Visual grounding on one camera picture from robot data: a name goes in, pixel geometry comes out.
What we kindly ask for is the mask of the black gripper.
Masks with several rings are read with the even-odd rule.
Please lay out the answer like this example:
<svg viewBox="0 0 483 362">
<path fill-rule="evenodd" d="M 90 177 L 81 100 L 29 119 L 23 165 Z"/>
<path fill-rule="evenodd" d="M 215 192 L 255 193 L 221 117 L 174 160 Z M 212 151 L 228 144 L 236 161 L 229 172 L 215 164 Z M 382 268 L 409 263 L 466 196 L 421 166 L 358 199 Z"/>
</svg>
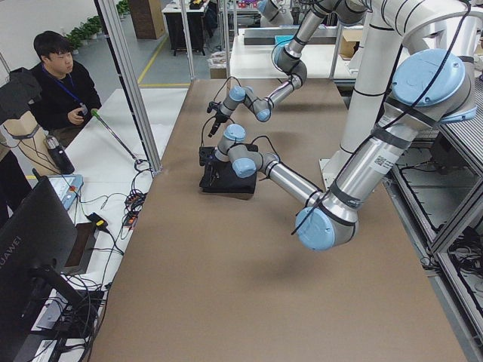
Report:
<svg viewBox="0 0 483 362">
<path fill-rule="evenodd" d="M 220 172 L 225 168 L 226 162 L 215 156 L 215 149 L 204 150 L 204 165 L 206 177 L 219 177 Z"/>
<path fill-rule="evenodd" d="M 219 126 L 221 124 L 224 124 L 228 121 L 229 119 L 229 116 L 228 115 L 225 115 L 224 113 L 222 113 L 221 111 L 217 111 L 215 116 L 214 116 L 214 124 L 212 125 L 209 133 L 208 133 L 208 136 L 212 137 L 218 130 Z"/>
</svg>

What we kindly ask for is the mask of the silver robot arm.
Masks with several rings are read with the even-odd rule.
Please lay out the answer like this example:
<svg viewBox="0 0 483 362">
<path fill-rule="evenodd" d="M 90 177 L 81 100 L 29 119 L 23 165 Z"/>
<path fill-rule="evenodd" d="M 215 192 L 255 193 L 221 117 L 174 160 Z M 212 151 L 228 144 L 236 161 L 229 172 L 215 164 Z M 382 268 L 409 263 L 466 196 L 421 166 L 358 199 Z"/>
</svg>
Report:
<svg viewBox="0 0 483 362">
<path fill-rule="evenodd" d="M 258 12 L 261 29 L 268 33 L 265 44 L 247 44 L 250 32 L 234 38 L 230 53 L 230 76 L 225 80 L 226 96 L 209 102 L 208 137 L 220 125 L 231 121 L 236 108 L 243 105 L 261 122 L 310 78 L 353 79 L 354 73 L 340 55 L 338 26 L 357 29 L 363 24 L 366 8 L 353 1 L 308 1 L 308 11 L 300 24 L 275 1 L 261 1 Z M 334 14 L 337 26 L 324 21 Z"/>
<path fill-rule="evenodd" d="M 346 128 L 334 158 L 341 162 L 326 189 L 286 166 L 275 153 L 245 142 L 245 129 L 232 122 L 240 105 L 258 121 L 307 78 L 301 59 L 323 19 L 336 14 L 345 26 L 365 16 L 366 39 Z M 237 85 L 208 111 L 225 130 L 215 147 L 201 146 L 205 192 L 252 192 L 263 173 L 303 203 L 294 233 L 309 249 L 326 250 L 350 241 L 358 210 L 422 130 L 471 120 L 476 115 L 473 54 L 482 29 L 482 10 L 468 1 L 311 1 L 289 43 L 275 49 L 273 62 L 287 76 L 259 98 Z"/>
</svg>

